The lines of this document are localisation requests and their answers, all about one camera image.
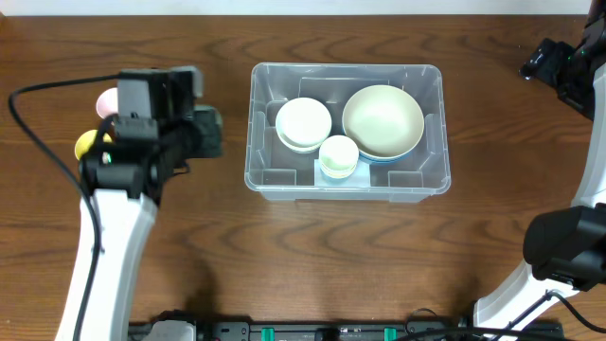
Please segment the pink cup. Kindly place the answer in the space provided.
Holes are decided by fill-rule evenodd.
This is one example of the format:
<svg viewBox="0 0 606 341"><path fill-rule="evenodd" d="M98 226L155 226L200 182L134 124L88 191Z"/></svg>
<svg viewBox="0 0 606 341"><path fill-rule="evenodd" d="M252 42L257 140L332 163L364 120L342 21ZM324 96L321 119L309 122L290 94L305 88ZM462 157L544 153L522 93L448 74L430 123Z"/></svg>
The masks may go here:
<svg viewBox="0 0 606 341"><path fill-rule="evenodd" d="M118 92L117 88L113 87L104 91L97 99L96 111L101 118L118 113Z"/></svg>

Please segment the yellow cup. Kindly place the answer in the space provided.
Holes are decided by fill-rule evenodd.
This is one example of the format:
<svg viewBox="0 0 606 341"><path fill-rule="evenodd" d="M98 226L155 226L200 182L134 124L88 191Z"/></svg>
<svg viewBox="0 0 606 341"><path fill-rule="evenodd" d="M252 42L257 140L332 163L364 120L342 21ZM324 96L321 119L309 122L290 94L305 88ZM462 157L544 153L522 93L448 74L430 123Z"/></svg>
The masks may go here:
<svg viewBox="0 0 606 341"><path fill-rule="evenodd" d="M77 160L80 160L82 156L87 153L93 146L97 137L97 133L97 130L90 130L82 134L78 138L74 147L74 153Z"/></svg>
<svg viewBox="0 0 606 341"><path fill-rule="evenodd" d="M323 172L324 175L328 176L329 178L344 179L344 178L349 177L352 173L354 173L355 169L351 168L349 170L332 170L332 169L322 168L321 171Z"/></svg>

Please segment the white small bowl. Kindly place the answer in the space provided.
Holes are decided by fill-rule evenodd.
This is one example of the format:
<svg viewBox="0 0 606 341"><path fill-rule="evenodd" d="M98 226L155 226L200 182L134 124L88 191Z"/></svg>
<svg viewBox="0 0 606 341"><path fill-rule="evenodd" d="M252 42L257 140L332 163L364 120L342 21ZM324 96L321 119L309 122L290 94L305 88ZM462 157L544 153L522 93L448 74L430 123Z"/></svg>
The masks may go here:
<svg viewBox="0 0 606 341"><path fill-rule="evenodd" d="M276 115L278 137L285 145L299 150L321 144L330 135L331 128L329 109L316 99L292 99Z"/></svg>

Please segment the cream white cup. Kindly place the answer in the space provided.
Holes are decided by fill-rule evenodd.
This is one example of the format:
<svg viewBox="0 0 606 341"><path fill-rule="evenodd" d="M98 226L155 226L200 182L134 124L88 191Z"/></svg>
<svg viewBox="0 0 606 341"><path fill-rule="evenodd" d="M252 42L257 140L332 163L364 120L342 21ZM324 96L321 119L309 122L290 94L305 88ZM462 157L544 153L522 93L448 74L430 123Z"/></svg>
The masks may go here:
<svg viewBox="0 0 606 341"><path fill-rule="evenodd" d="M359 150L353 140L345 135L327 138L319 148L318 160L321 169L345 171L356 168Z"/></svg>

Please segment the beige large bowl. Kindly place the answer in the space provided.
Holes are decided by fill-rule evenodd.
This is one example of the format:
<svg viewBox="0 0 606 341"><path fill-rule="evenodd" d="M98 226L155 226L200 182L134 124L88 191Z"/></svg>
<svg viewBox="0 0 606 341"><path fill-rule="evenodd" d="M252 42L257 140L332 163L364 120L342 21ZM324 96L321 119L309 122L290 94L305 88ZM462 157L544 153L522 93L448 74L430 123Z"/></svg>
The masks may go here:
<svg viewBox="0 0 606 341"><path fill-rule="evenodd" d="M388 138L419 144L424 131L423 112L416 100L391 85L371 85L356 92L342 114L345 134Z"/></svg>

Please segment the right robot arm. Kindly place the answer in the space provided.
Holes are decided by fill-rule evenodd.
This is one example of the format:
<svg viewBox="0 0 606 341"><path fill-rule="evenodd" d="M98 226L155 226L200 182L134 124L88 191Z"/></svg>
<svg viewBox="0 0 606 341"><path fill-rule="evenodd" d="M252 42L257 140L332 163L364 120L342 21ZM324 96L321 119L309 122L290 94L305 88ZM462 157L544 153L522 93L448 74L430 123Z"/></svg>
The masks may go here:
<svg viewBox="0 0 606 341"><path fill-rule="evenodd" d="M586 165L571 206L531 221L521 263L452 331L461 340L547 340L527 326L605 281L605 0L592 2L577 46L545 39L520 74L592 120Z"/></svg>

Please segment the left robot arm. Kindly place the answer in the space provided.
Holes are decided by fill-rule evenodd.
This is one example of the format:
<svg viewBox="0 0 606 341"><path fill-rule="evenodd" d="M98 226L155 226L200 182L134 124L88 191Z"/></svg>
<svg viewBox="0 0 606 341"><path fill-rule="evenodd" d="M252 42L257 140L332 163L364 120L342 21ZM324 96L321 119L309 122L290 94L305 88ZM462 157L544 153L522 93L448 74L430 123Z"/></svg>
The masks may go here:
<svg viewBox="0 0 606 341"><path fill-rule="evenodd" d="M118 74L117 109L79 159L80 239L57 339L126 339L164 185L188 160L223 153L222 118L197 104L202 94L194 66Z"/></svg>

